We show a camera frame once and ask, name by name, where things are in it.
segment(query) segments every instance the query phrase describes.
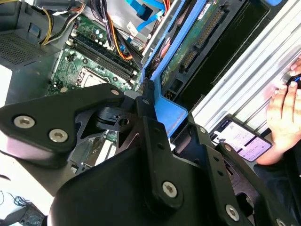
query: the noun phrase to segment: smartphone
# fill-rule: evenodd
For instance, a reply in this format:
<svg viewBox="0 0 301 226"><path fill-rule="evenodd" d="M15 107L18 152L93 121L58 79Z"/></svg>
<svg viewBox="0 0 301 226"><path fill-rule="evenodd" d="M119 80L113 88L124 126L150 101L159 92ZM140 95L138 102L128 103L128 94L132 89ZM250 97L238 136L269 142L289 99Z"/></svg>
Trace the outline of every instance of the smartphone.
<svg viewBox="0 0 301 226"><path fill-rule="evenodd" d="M221 142L231 145L247 161L255 161L272 147L269 141L232 119L224 119L219 123L210 133L210 138L215 145Z"/></svg>

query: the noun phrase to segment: green circuit board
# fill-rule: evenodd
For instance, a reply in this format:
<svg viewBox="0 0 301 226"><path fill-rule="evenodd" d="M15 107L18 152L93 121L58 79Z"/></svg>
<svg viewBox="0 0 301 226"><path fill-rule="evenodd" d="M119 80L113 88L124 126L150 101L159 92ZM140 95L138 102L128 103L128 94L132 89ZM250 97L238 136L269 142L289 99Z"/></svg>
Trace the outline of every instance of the green circuit board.
<svg viewBox="0 0 301 226"><path fill-rule="evenodd" d="M70 56L74 56L72 61L69 60ZM53 75L53 79L48 89L48 95L82 88L78 78L85 69L88 69L88 74L94 73L95 75L98 75L100 79L113 84L122 91L137 89L137 84L133 84L132 86L129 85L123 78L118 77L117 75L103 68L101 65L71 49L69 46L66 46L65 49L62 50L58 67Z"/></svg>
<svg viewBox="0 0 301 226"><path fill-rule="evenodd" d="M179 69L181 65L189 65L191 60L196 56L196 52L191 52L194 45L201 46L207 39L208 35L221 18L223 11L219 10L212 18L208 26L205 28L209 18L213 15L214 11L219 7L219 0L214 2L207 2L198 19L195 21L191 30L187 34L185 40L182 42L175 55L167 65L166 69L161 74L161 85L164 86L172 76L173 72Z"/></svg>
<svg viewBox="0 0 301 226"><path fill-rule="evenodd" d="M77 34L81 34L82 36L84 36L85 38L89 39L90 41L93 42L97 42L99 45L102 45L103 47L105 47L107 49L107 51L114 53L116 58L119 58L120 60L123 60L116 48L110 48L107 42L107 31L105 30L105 28L101 25L99 25L99 23L97 23L96 21L92 21L89 18L87 18L86 16L82 15L80 17L80 21L78 21L78 27L76 28ZM131 42L132 45L134 45L137 49L141 49L142 47L139 47L138 45L134 44L133 42ZM128 63L128 65L131 65L132 68L134 68L138 75L141 76L141 70L139 69L139 67L137 67L137 65L135 64L134 60L123 60L124 62Z"/></svg>

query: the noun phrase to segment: black wire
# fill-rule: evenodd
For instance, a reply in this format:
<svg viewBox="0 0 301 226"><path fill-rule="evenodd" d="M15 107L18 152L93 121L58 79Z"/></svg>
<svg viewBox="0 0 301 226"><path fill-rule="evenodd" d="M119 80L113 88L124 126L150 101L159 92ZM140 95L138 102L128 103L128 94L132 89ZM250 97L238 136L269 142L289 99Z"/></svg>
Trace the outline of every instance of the black wire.
<svg viewBox="0 0 301 226"><path fill-rule="evenodd" d="M3 201L2 201L2 203L0 204L0 206L4 203L4 200L5 200L3 191L1 191L1 193L2 193L2 197L3 197Z"/></svg>
<svg viewBox="0 0 301 226"><path fill-rule="evenodd" d="M66 29L66 27L67 27L69 21L70 21L73 17L74 17L74 15L70 15L70 16L67 18L67 20L65 21L65 23L64 23L64 25L63 25L63 27L62 27L62 29L61 29L57 34L55 34L55 35L53 35L52 37L50 37L48 41L51 41L51 40L53 40L53 39L59 37L59 36L64 32L64 30Z"/></svg>
<svg viewBox="0 0 301 226"><path fill-rule="evenodd" d="M26 200L25 198L21 197L21 196L16 196L14 197L11 193L10 196L14 199L14 204L16 206L20 206L20 207L28 207L28 206L32 206L32 203L29 200Z"/></svg>
<svg viewBox="0 0 301 226"><path fill-rule="evenodd" d="M114 46L113 32L109 23L106 0L91 0L92 13L94 17L101 20L107 31L107 40L110 46Z"/></svg>

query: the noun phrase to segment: metal screw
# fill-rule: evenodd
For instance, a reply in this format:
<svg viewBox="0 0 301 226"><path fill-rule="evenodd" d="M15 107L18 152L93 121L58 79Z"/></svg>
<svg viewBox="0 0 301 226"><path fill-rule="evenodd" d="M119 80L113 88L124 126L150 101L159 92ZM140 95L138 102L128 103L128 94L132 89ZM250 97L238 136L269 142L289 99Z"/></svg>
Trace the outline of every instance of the metal screw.
<svg viewBox="0 0 301 226"><path fill-rule="evenodd" d="M201 130L202 133L206 133L206 130L203 127L199 127L199 129Z"/></svg>
<svg viewBox="0 0 301 226"><path fill-rule="evenodd" d="M281 219L276 219L278 226L285 226L285 223Z"/></svg>
<svg viewBox="0 0 301 226"><path fill-rule="evenodd" d="M56 143L63 143L68 139L68 134L61 129L53 129L49 133L49 138Z"/></svg>
<svg viewBox="0 0 301 226"><path fill-rule="evenodd" d="M232 151L231 147L229 145L225 145L225 148L230 152Z"/></svg>
<svg viewBox="0 0 301 226"><path fill-rule="evenodd" d="M111 92L112 94L119 95L119 92L117 90L112 89Z"/></svg>
<svg viewBox="0 0 301 226"><path fill-rule="evenodd" d="M35 121L29 116L21 115L14 119L14 124L19 128L29 129L34 126Z"/></svg>
<svg viewBox="0 0 301 226"><path fill-rule="evenodd" d="M148 100L143 99L142 101L143 101L144 103L146 103L147 105L150 104Z"/></svg>
<svg viewBox="0 0 301 226"><path fill-rule="evenodd" d="M177 189L173 183L165 181L162 185L163 192L170 198L175 198L177 196Z"/></svg>
<svg viewBox="0 0 301 226"><path fill-rule="evenodd" d="M231 217L232 220L239 221L239 214L233 206L226 205L226 211L227 211L227 214L229 215L229 217Z"/></svg>

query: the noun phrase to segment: fingernail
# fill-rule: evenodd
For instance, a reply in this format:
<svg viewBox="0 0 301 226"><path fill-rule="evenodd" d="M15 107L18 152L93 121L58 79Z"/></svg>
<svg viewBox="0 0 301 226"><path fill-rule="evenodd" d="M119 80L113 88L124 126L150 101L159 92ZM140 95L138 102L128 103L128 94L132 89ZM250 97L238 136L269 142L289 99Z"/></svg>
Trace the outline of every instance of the fingernail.
<svg viewBox="0 0 301 226"><path fill-rule="evenodd" d="M290 75L291 75L291 76L295 76L295 75L296 75L296 72L295 72L295 71L290 71Z"/></svg>
<svg viewBox="0 0 301 226"><path fill-rule="evenodd" d="M290 87L295 87L295 86L297 86L297 83L295 81L292 81Z"/></svg>
<svg viewBox="0 0 301 226"><path fill-rule="evenodd" d="M291 70L295 69L296 67L297 67L297 64L293 64L293 65L291 66Z"/></svg>

